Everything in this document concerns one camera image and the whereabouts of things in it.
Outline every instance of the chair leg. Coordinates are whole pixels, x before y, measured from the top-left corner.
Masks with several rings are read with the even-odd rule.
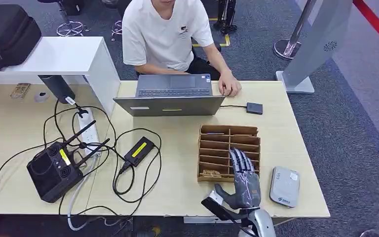
[[[115,36],[123,34],[123,29],[121,26],[121,21],[116,21],[111,28],[111,41],[115,41]]]
[[[57,27],[56,33],[58,36],[70,37],[70,36],[83,36],[82,32],[89,31],[86,25],[77,21],[70,21],[66,14],[66,9],[61,1],[58,1],[60,7],[60,15],[63,18],[64,23]]]

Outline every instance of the man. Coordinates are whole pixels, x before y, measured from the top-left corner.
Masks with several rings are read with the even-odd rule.
[[[219,80],[222,95],[235,96],[241,85],[211,36],[200,0],[132,0],[123,20],[124,63],[141,74],[202,74]],[[210,65],[192,53],[191,38],[203,48]]]

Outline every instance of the yellow floor tape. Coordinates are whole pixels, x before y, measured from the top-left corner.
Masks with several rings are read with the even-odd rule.
[[[210,21],[217,21],[217,18],[208,18],[208,20],[210,20]],[[227,47],[227,46],[230,46],[230,38],[229,38],[228,35],[225,35],[225,42],[226,42],[226,43],[221,43],[220,46],[221,46],[221,47]],[[197,43],[193,43],[192,45],[193,45],[194,47],[200,47],[200,45],[197,44]]]

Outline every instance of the robotic hand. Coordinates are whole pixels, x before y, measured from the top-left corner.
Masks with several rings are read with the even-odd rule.
[[[233,163],[235,193],[230,195],[220,184],[215,184],[217,194],[234,210],[259,207],[261,202],[259,177],[255,173],[251,159],[236,148],[232,148],[229,153]]]
[[[261,190],[259,177],[255,173],[252,161],[244,152],[231,148],[230,157],[234,170],[235,193],[230,195],[223,190],[220,184],[215,184],[216,193],[232,208],[239,209],[239,213],[227,210],[211,195],[201,203],[215,214],[220,220],[241,220],[242,226],[239,237],[275,237],[275,230],[268,212],[260,209]]]

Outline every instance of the yellow label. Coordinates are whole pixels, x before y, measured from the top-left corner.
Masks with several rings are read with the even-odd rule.
[[[144,142],[131,156],[134,158],[136,157],[141,151],[142,149],[147,145],[146,142]]]
[[[66,165],[70,165],[71,161],[69,160],[69,158],[66,155],[65,151],[63,149],[61,149],[59,152],[62,155],[62,159],[65,161]]]

